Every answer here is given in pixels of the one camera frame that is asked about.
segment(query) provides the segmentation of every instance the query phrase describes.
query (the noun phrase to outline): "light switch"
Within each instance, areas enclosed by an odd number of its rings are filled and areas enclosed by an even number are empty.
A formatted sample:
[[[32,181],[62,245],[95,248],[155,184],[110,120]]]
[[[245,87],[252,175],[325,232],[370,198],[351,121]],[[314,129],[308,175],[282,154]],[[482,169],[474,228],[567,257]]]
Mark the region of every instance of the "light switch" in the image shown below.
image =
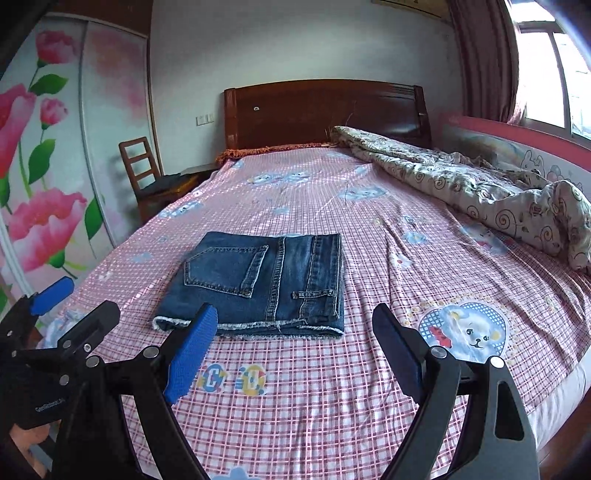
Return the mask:
[[[213,123],[213,113],[207,115],[199,115],[197,117],[197,126]]]

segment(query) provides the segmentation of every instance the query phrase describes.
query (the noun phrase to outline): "window frame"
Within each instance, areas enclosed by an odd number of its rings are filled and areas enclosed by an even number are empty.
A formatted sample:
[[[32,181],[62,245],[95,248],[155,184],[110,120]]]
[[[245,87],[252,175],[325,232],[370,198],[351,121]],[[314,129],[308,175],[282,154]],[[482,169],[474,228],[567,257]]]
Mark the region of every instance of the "window frame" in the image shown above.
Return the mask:
[[[540,132],[544,132],[550,135],[554,135],[555,137],[564,138],[566,140],[570,140],[576,144],[579,144],[583,147],[591,149],[591,140],[583,137],[582,135],[576,134],[573,132],[573,124],[570,116],[570,97],[569,97],[569,87],[566,83],[566,75],[564,74],[564,65],[562,63],[562,58],[560,57],[560,52],[558,50],[558,44],[556,43],[556,39],[554,38],[555,33],[562,33],[564,34],[564,30],[560,28],[560,25],[555,21],[530,21],[530,22],[519,22],[519,30],[522,34],[528,33],[546,33],[550,38],[550,43],[552,45],[552,49],[554,51],[554,56],[556,58],[556,65],[558,66],[558,73],[560,75],[560,84],[562,86],[562,99],[563,99],[563,106],[564,106],[564,128],[557,127],[556,125],[547,124],[546,122],[541,122],[539,120],[534,120],[532,118],[527,118],[527,102],[525,105],[525,110],[521,122],[519,123],[523,127],[531,128],[532,130],[537,130]]]

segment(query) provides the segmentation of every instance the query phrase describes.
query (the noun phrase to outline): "crumpled comforter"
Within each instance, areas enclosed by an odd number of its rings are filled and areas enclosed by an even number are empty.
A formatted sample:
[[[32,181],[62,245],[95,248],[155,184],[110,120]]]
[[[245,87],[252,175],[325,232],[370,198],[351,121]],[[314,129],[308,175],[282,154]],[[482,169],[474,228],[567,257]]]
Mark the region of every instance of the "crumpled comforter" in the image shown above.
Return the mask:
[[[349,127],[332,139],[410,186],[490,228],[591,274],[591,204],[568,180],[497,170],[487,161],[428,150]]]

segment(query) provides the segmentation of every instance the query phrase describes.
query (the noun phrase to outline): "pink plaid bedsheet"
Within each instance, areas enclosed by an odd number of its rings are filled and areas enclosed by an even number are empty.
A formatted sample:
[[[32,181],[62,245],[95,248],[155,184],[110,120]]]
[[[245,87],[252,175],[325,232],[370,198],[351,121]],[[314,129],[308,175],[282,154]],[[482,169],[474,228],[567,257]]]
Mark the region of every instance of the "pink plaid bedsheet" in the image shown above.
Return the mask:
[[[89,274],[66,307],[118,303],[121,322],[96,350],[105,361],[163,342],[152,314],[183,255],[208,231],[341,232],[346,316],[341,339],[213,341],[173,407],[211,477],[237,466],[261,480],[380,477],[417,408],[372,334],[380,302],[414,327],[449,304],[497,312],[509,331],[502,356],[528,412],[591,343],[590,278],[470,227],[468,217],[348,150],[311,148],[227,163]],[[133,399],[124,404],[138,457],[153,463]],[[464,408],[458,399],[436,469],[451,461]]]

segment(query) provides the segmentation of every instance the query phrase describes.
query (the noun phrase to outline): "curtain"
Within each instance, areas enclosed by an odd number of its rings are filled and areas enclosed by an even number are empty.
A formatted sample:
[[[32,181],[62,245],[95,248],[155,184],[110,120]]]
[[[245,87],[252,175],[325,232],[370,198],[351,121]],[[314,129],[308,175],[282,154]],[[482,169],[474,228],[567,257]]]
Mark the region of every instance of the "curtain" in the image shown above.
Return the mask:
[[[448,0],[460,50],[464,114],[516,124],[524,103],[518,92],[518,27],[506,0]]]

